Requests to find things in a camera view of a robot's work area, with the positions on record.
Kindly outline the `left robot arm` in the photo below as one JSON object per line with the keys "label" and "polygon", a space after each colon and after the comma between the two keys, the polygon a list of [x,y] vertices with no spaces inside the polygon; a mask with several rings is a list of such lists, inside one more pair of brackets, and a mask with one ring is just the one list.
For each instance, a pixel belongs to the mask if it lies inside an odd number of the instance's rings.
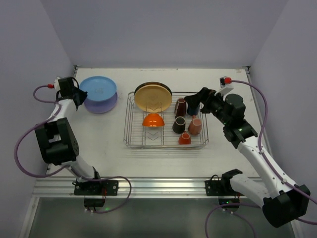
{"label": "left robot arm", "polygon": [[79,88],[74,77],[56,78],[48,88],[56,90],[54,110],[47,122],[35,129],[45,163],[60,166],[76,176],[78,182],[99,179],[97,170],[80,155],[70,120],[84,103],[88,93]]}

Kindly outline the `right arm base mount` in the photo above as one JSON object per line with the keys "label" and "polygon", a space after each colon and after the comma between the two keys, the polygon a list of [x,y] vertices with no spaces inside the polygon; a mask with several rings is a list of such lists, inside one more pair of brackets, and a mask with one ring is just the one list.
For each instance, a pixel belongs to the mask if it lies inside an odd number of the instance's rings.
{"label": "right arm base mount", "polygon": [[216,196],[219,205],[227,204],[223,207],[226,211],[236,212],[240,205],[240,195],[237,192],[225,190],[221,183],[221,177],[212,175],[208,180],[205,180],[206,196]]}

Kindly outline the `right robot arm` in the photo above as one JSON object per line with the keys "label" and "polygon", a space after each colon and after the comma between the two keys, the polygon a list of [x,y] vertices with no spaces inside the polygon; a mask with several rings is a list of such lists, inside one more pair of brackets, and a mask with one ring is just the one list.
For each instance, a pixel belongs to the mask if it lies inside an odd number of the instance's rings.
{"label": "right robot arm", "polygon": [[297,185],[262,146],[257,132],[244,118],[246,106],[241,96],[223,96],[204,87],[197,94],[186,96],[185,101],[191,108],[203,104],[201,112],[213,114],[224,125],[226,139],[250,162],[264,183],[260,185],[234,169],[221,176],[224,190],[249,198],[276,228],[306,214],[309,189]]}

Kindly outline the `yellow plate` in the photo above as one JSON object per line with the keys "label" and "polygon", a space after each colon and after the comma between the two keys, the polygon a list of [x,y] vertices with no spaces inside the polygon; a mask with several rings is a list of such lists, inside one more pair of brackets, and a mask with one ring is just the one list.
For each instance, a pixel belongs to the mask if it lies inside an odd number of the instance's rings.
{"label": "yellow plate", "polygon": [[149,113],[163,112],[172,103],[172,94],[163,86],[150,84],[141,87],[134,94],[136,106]]}

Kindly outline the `green rimmed printed plate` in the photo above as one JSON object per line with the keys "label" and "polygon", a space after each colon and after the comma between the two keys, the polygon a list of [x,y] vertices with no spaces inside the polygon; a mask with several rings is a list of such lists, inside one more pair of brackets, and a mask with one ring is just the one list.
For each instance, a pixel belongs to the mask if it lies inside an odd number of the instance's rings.
{"label": "green rimmed printed plate", "polygon": [[160,83],[160,82],[154,82],[154,81],[145,82],[145,83],[140,84],[140,85],[135,89],[134,94],[136,94],[136,92],[137,92],[139,89],[141,89],[142,87],[147,86],[147,85],[158,85],[158,86],[162,86],[163,88],[165,88],[166,90],[168,90],[169,93],[172,95],[172,91],[171,91],[171,89],[170,89],[167,85],[165,85],[165,84],[163,84],[163,83]]}

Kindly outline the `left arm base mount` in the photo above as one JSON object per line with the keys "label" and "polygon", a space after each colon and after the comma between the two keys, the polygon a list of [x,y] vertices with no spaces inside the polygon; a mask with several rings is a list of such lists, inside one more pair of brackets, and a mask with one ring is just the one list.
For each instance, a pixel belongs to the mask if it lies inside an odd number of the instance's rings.
{"label": "left arm base mount", "polygon": [[86,209],[101,208],[104,206],[106,196],[117,196],[118,181],[107,180],[101,182],[77,182],[73,181],[74,195],[77,196],[101,196],[101,198],[84,198],[84,207]]}

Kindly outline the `purple plate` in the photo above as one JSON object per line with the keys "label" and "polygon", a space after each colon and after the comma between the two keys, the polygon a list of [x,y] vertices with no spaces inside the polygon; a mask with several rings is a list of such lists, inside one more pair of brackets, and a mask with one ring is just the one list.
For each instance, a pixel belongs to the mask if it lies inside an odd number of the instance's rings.
{"label": "purple plate", "polygon": [[87,109],[87,111],[91,113],[103,114],[109,112],[116,106],[117,98],[117,93],[115,93],[111,98],[104,101],[93,101],[86,99],[84,101],[84,106]]}

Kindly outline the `blue plate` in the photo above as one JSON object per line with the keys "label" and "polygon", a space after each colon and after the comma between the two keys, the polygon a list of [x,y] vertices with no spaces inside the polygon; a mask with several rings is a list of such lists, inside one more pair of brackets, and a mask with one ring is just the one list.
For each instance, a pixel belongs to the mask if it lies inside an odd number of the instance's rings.
{"label": "blue plate", "polygon": [[79,87],[88,93],[88,100],[96,102],[108,100],[117,92],[116,83],[104,76],[86,78],[79,84]]}

